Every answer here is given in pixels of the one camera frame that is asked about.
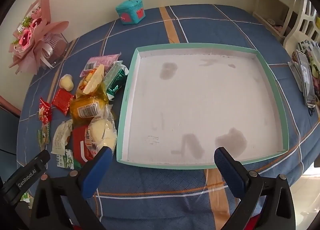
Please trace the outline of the red snack pouch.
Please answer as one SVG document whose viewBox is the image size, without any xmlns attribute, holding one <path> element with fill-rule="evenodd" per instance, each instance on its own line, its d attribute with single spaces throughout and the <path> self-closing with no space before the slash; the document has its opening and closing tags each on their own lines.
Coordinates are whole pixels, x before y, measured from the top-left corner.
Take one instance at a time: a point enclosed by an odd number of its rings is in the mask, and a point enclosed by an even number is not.
<svg viewBox="0 0 320 230">
<path fill-rule="evenodd" d="M 90 143 L 88 126 L 74 128 L 72 131 L 73 157 L 80 165 L 93 160 L 93 155 L 88 146 Z"/>
</svg>

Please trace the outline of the green white cartoon packet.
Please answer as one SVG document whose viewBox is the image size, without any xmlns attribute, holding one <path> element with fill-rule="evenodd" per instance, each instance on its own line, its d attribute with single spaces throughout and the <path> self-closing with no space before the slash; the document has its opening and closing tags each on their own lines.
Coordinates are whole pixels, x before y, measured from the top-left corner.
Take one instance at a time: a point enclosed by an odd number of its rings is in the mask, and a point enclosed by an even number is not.
<svg viewBox="0 0 320 230">
<path fill-rule="evenodd" d="M 73 152 L 70 149 L 66 149 L 64 155 L 56 155 L 56 165 L 58 168 L 64 168 L 68 170 L 79 171 L 81 169 L 80 163 L 73 157 Z"/>
</svg>

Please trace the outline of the clear bag white bun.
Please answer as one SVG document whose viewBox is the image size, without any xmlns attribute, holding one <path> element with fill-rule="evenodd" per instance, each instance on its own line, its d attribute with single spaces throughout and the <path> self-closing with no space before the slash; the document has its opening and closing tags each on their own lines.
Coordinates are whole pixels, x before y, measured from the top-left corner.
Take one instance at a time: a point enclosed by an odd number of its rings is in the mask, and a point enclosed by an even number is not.
<svg viewBox="0 0 320 230">
<path fill-rule="evenodd" d="M 114 153 L 117 144 L 117 130 L 112 114 L 112 105 L 106 105 L 92 119 L 88 130 L 91 143 L 89 150 L 94 157 L 103 147 L 110 148 Z"/>
</svg>

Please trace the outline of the white cream snack packet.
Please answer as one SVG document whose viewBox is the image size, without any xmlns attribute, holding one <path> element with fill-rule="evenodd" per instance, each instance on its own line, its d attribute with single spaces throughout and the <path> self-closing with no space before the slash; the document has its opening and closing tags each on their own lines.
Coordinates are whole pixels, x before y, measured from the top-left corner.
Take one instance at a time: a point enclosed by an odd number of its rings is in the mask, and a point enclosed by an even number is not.
<svg viewBox="0 0 320 230">
<path fill-rule="evenodd" d="M 53 142 L 52 142 L 52 154 L 64 155 L 66 146 L 68 145 L 68 139 L 71 136 L 73 130 L 72 119 L 62 122 L 56 129 Z"/>
</svg>

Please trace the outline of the golden cake packet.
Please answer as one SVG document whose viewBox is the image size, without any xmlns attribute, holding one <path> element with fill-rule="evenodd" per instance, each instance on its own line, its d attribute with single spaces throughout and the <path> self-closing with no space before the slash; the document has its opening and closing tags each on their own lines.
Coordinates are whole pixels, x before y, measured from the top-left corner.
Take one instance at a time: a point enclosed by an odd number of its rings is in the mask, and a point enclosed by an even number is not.
<svg viewBox="0 0 320 230">
<path fill-rule="evenodd" d="M 90 121 L 105 108 L 108 98 L 104 95 L 82 96 L 72 99 L 70 114 L 75 126 L 89 124 Z"/>
</svg>

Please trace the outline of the red patterned square packet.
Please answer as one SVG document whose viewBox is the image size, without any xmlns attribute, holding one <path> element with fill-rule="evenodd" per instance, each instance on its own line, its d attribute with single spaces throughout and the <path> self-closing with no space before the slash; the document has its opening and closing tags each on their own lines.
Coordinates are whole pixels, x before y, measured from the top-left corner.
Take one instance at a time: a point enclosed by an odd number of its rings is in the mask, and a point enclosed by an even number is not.
<svg viewBox="0 0 320 230">
<path fill-rule="evenodd" d="M 52 104 L 64 115 L 66 116 L 69 111 L 71 100 L 73 99 L 73 95 L 66 91 L 65 89 L 60 88 L 53 100 Z"/>
</svg>

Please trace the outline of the red cartoon snack packet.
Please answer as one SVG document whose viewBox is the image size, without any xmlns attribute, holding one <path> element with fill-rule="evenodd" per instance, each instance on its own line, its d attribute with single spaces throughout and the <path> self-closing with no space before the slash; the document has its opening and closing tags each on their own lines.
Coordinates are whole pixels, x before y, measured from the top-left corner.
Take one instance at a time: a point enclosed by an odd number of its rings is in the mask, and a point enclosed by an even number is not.
<svg viewBox="0 0 320 230">
<path fill-rule="evenodd" d="M 39 120 L 44 124 L 48 124 L 52 120 L 52 104 L 40 98 L 39 103 Z"/>
</svg>

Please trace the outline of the orange cracker snack bag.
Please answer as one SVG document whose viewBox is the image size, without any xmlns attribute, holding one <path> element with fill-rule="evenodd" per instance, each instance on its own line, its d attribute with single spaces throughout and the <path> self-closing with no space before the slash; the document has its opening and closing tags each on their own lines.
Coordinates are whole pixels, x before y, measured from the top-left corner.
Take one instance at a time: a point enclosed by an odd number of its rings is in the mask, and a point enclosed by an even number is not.
<svg viewBox="0 0 320 230">
<path fill-rule="evenodd" d="M 96 91 L 99 84 L 101 84 L 104 78 L 105 68 L 101 64 L 97 68 L 91 70 L 79 83 L 76 90 L 75 97 L 79 98 L 84 95 L 89 95 Z"/>
</svg>

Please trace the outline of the green foil snack packet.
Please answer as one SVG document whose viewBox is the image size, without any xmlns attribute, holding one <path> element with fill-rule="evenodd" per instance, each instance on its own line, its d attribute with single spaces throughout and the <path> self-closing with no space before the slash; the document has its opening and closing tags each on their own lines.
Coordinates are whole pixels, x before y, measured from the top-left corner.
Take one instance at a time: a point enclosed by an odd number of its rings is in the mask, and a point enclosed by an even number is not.
<svg viewBox="0 0 320 230">
<path fill-rule="evenodd" d="M 106 96 L 109 100 L 114 99 L 117 91 L 126 83 L 128 74 L 129 70 L 122 61 L 116 61 L 112 64 L 103 79 Z"/>
</svg>

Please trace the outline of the pale yellow jelly cup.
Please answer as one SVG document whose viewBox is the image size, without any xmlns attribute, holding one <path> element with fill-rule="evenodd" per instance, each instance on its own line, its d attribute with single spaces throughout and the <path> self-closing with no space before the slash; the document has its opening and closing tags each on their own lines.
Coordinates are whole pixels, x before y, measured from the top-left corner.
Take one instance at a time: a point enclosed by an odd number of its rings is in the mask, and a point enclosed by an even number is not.
<svg viewBox="0 0 320 230">
<path fill-rule="evenodd" d="M 74 88 L 74 83 L 72 81 L 72 76 L 70 74 L 65 74 L 59 80 L 59 87 L 66 90 L 67 92 L 71 92 Z"/>
</svg>

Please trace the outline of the pink barcode snack packet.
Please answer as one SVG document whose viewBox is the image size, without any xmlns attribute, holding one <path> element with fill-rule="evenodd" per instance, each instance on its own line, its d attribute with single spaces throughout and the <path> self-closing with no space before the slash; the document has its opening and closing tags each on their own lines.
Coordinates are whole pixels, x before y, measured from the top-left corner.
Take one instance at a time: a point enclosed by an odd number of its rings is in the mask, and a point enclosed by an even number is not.
<svg viewBox="0 0 320 230">
<path fill-rule="evenodd" d="M 100 65 L 104 66 L 104 72 L 107 73 L 112 67 L 113 63 L 118 61 L 121 53 L 113 55 L 104 55 L 99 57 L 91 57 L 84 66 L 84 69 L 80 73 L 80 77 L 84 77 L 89 74 L 93 69 L 98 68 Z"/>
</svg>

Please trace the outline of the small green candy packet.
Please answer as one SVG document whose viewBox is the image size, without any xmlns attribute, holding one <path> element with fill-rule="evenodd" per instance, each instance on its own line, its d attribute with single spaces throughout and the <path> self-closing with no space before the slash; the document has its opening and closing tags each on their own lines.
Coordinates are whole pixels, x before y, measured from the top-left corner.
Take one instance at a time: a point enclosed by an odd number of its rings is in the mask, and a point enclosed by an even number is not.
<svg viewBox="0 0 320 230">
<path fill-rule="evenodd" d="M 46 146 L 50 143 L 50 123 L 42 124 L 41 128 L 37 131 L 37 140 L 40 146 L 40 150 L 46 149 Z"/>
</svg>

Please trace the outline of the glass vase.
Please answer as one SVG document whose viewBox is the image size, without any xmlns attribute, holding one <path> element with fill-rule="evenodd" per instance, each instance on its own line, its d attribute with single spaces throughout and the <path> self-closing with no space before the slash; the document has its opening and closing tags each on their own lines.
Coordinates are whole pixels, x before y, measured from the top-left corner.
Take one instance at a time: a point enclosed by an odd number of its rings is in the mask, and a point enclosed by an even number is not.
<svg viewBox="0 0 320 230">
<path fill-rule="evenodd" d="M 53 69 L 67 48 L 67 41 L 62 34 L 48 34 L 43 39 L 40 60 L 46 67 Z"/>
</svg>

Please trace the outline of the stack of booklets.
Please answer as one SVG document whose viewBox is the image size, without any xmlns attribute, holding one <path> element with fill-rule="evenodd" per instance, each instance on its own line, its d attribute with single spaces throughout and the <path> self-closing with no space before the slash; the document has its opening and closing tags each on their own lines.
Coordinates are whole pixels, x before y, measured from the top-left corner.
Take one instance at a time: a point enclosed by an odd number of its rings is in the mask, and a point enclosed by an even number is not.
<svg viewBox="0 0 320 230">
<path fill-rule="evenodd" d="M 289 68 L 303 93 L 308 109 L 319 106 L 319 44 L 315 41 L 300 41 L 292 53 Z"/>
</svg>

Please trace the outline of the pink paper flower bouquet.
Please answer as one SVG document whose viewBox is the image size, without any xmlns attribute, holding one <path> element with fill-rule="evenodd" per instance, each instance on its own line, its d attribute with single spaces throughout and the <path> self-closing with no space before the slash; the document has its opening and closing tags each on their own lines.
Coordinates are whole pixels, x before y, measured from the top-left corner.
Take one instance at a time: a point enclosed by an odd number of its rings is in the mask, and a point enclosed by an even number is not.
<svg viewBox="0 0 320 230">
<path fill-rule="evenodd" d="M 52 21 L 49 0 L 36 0 L 13 32 L 15 40 L 9 48 L 12 53 L 10 67 L 16 66 L 17 74 L 33 75 L 41 67 L 47 68 L 40 60 L 43 39 L 48 34 L 62 34 L 68 26 L 68 21 Z"/>
</svg>

